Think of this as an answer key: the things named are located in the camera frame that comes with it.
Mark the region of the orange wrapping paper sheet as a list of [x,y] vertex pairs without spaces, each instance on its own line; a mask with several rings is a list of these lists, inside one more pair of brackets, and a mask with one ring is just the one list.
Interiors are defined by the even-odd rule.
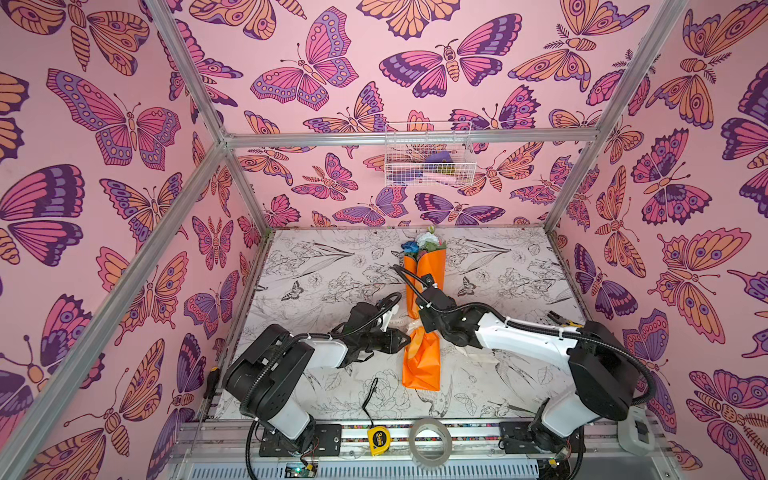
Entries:
[[[418,277],[431,275],[439,287],[445,285],[446,251],[425,253],[419,259],[404,258],[404,267]],[[416,295],[410,287],[406,292],[408,326],[411,342],[405,348],[403,360],[403,386],[415,390],[438,392],[441,385],[440,340],[436,333],[428,332],[420,320]]]

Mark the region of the white fake rose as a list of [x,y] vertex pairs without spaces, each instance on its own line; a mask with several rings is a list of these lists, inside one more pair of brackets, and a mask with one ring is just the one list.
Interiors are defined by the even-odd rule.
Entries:
[[434,226],[430,226],[425,233],[421,234],[416,239],[416,243],[420,251],[427,253],[444,250],[446,248],[445,242],[437,236]]

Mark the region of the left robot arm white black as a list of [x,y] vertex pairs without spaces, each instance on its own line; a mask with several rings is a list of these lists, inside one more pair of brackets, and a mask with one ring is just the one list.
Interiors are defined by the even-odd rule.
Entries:
[[328,333],[292,334],[269,325],[226,370],[224,390],[239,402],[241,415],[275,436],[292,454],[303,454],[317,443],[316,421],[293,398],[307,370],[344,369],[365,363],[377,353],[395,355],[410,336],[389,326],[398,313],[398,292],[375,304],[359,302],[348,319]]

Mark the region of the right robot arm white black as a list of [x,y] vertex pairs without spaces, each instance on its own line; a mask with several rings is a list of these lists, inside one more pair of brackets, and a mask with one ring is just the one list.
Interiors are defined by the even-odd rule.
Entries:
[[426,332],[457,347],[537,359],[569,375],[566,388],[541,404],[524,434],[539,450],[558,452],[585,425],[601,418],[624,421],[632,407],[654,398],[649,368],[599,322],[555,327],[516,320],[482,302],[457,304],[429,276],[399,265],[392,270],[415,294]]

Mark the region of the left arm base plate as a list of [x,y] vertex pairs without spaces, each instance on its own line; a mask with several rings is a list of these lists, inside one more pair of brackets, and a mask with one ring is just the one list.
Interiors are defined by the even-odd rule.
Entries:
[[316,424],[308,427],[296,439],[289,439],[280,430],[266,430],[260,442],[260,457],[338,457],[341,450],[342,425]]

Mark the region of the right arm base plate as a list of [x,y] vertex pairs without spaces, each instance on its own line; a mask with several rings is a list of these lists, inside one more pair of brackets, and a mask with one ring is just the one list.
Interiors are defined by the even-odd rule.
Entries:
[[561,461],[585,452],[577,432],[559,437],[537,422],[520,419],[502,421],[499,429],[498,447],[506,454],[541,454]]

